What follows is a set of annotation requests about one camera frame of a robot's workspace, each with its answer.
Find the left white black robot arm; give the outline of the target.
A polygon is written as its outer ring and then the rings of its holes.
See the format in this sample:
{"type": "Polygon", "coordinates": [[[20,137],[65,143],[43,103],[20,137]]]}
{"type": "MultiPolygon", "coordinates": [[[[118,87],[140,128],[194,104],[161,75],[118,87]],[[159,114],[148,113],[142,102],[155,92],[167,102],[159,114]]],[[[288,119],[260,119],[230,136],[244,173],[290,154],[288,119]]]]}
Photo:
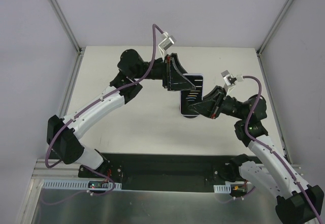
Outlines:
{"type": "Polygon", "coordinates": [[[116,77],[95,99],[70,115],[48,119],[46,158],[54,152],[59,162],[78,163],[88,167],[95,177],[104,177],[109,171],[108,160],[80,142],[93,125],[134,99],[143,88],[140,83],[144,79],[161,80],[168,91],[195,89],[175,53],[146,62],[136,50],[128,49],[121,54],[117,67],[116,77]]]}

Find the black phone stand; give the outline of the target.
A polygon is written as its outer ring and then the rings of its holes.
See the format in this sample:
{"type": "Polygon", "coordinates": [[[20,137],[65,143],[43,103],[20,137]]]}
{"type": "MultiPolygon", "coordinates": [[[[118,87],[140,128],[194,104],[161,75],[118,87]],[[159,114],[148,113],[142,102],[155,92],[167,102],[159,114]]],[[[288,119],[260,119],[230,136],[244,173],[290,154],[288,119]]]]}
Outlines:
{"type": "Polygon", "coordinates": [[[199,115],[182,115],[182,116],[188,119],[194,119],[197,118],[199,115]]]}

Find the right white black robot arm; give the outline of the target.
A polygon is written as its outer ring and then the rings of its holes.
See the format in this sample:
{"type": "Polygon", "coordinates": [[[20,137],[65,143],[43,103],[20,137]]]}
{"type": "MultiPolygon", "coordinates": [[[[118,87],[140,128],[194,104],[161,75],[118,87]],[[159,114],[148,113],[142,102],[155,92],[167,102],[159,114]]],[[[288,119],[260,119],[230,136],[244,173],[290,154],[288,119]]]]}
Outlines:
{"type": "Polygon", "coordinates": [[[320,218],[324,192],[311,186],[278,152],[268,131],[262,125],[267,117],[266,101],[260,95],[240,102],[229,94],[234,86],[216,86],[202,96],[199,90],[182,92],[181,105],[195,114],[216,119],[225,114],[238,119],[235,127],[237,138],[262,162],[261,170],[254,161],[242,154],[231,159],[229,176],[233,180],[245,179],[255,188],[275,201],[276,214],[282,223],[306,223],[320,218]]]}

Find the purple smartphone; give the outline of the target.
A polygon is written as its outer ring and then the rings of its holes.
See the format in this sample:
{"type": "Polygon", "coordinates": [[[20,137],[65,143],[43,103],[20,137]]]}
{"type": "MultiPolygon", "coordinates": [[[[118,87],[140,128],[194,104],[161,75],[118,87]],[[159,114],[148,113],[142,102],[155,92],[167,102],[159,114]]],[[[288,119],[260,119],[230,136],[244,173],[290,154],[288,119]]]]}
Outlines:
{"type": "Polygon", "coordinates": [[[202,74],[184,74],[184,76],[195,85],[194,90],[180,91],[180,114],[181,115],[199,115],[199,113],[190,110],[189,105],[198,103],[203,97],[203,81],[202,74]]]}

